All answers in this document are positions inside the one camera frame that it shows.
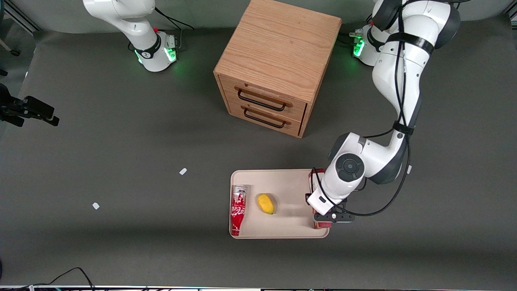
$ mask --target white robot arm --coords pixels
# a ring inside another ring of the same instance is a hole
[[[380,52],[369,49],[361,54],[373,55],[366,55],[365,60],[375,58],[373,82],[395,107],[398,118],[387,146],[354,133],[337,139],[321,186],[307,199],[321,215],[345,199],[362,178],[376,184],[397,178],[420,108],[422,71],[433,50],[447,43],[461,22],[458,11],[440,0],[379,0],[372,14],[375,26],[371,29],[388,37]]]
[[[138,60],[153,72],[165,70],[176,61],[176,39],[155,32],[144,18],[155,9],[155,0],[83,0],[93,17],[122,31],[133,44]]]

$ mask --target tray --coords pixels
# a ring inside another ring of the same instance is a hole
[[[312,208],[305,201],[309,191],[310,169],[239,170],[232,174],[233,185],[247,185],[246,211],[235,239],[324,238],[329,228],[314,229]],[[256,203],[257,195],[268,193],[275,203],[275,213],[266,214]],[[231,235],[230,213],[228,231]]]

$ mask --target red can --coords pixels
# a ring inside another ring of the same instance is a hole
[[[244,219],[246,209],[246,192],[248,187],[245,185],[235,185],[233,187],[231,222],[232,236],[239,236],[240,225]]]

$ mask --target black metal handle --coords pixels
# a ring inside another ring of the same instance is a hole
[[[265,104],[265,103],[262,103],[262,102],[259,102],[259,101],[255,101],[255,100],[243,97],[243,96],[240,95],[241,93],[242,93],[242,90],[239,89],[239,92],[237,92],[237,96],[239,96],[239,99],[241,99],[241,100],[244,100],[244,101],[247,101],[247,102],[251,102],[253,104],[257,104],[257,105],[260,105],[262,107],[266,107],[267,109],[271,109],[271,110],[274,110],[274,111],[283,111],[285,109],[285,105],[286,105],[285,103],[284,103],[284,105],[282,105],[282,107],[278,108],[278,107],[275,107],[275,106],[271,106],[271,105],[268,105],[268,104]]]
[[[271,123],[271,122],[268,122],[268,121],[262,120],[262,119],[260,119],[260,118],[256,118],[256,117],[254,117],[254,116],[248,115],[248,114],[246,114],[246,112],[248,112],[248,108],[245,108],[245,109],[244,109],[244,116],[246,116],[247,118],[249,118],[249,119],[253,119],[253,120],[258,121],[258,122],[262,122],[262,123],[267,124],[267,125],[269,125],[269,126],[276,127],[276,128],[283,128],[283,127],[284,127],[284,125],[285,125],[285,121],[284,121],[284,122],[282,122],[282,125],[278,125],[278,124]]]

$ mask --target wooden drawer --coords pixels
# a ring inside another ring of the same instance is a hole
[[[301,122],[299,121],[289,118],[280,118],[271,115],[268,112],[257,110],[256,108],[250,108],[242,103],[228,102],[228,106],[230,108],[230,114],[235,117],[274,129],[281,133],[298,137],[301,126]]]
[[[269,113],[269,116],[302,121],[306,103],[258,88],[233,78],[219,76],[228,103]]]

